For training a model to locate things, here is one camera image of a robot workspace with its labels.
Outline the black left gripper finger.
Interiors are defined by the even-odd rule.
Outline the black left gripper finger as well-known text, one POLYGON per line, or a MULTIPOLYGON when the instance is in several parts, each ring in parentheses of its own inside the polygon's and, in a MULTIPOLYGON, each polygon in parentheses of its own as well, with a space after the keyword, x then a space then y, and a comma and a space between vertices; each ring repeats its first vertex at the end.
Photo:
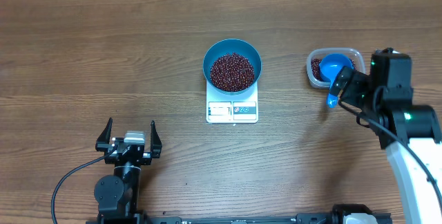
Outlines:
POLYGON ((107 152, 108 149, 111 147, 110 140, 111 140, 112 124, 113 124, 113 119, 109 118, 106 127, 101 132, 99 137, 96 139, 95 143, 96 151, 107 152))
POLYGON ((151 121, 151 157, 152 158, 160 158, 162 151, 162 142, 160 140, 160 137, 157 133, 155 121, 151 121))

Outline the blue plastic scoop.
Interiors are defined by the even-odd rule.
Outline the blue plastic scoop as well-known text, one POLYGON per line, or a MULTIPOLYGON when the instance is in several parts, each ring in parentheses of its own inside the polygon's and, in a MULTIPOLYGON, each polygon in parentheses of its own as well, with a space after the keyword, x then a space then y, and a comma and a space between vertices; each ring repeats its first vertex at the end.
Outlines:
POLYGON ((320 62, 320 77, 324 82, 328 82, 330 90, 337 74, 343 67, 354 68, 351 59, 341 53, 331 53, 326 55, 320 62))

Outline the blue metal bowl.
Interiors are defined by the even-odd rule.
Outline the blue metal bowl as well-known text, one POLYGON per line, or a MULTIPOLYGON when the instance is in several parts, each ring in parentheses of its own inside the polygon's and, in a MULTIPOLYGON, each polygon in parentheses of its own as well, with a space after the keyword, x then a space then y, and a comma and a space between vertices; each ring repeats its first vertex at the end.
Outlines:
POLYGON ((259 52, 241 39, 224 39, 206 52, 202 71, 208 85, 227 94, 244 93, 258 83, 262 72, 259 52))

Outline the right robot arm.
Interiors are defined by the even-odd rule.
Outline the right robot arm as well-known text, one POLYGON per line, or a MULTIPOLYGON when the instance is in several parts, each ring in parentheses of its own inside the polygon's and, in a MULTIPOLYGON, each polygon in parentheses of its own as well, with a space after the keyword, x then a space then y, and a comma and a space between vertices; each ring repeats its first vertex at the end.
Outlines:
POLYGON ((329 95, 378 136, 406 222, 440 223, 441 126, 431 106, 413 103, 411 77, 411 57, 386 48, 372 54, 369 74, 341 67, 329 95))

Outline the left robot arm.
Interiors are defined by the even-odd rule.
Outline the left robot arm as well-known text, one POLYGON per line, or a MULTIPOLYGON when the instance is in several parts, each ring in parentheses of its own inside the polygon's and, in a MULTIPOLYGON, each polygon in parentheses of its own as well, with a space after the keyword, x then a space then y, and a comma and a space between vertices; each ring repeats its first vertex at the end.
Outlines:
POLYGON ((142 167, 149 166, 162 151, 155 122, 151 122, 150 142, 144 131, 127 131, 124 137, 113 138, 112 123, 109 119, 95 143, 95 149, 104 153, 103 161, 114 166, 113 174, 100 178, 94 188, 96 222, 151 223, 147 213, 138 209, 138 200, 142 167))

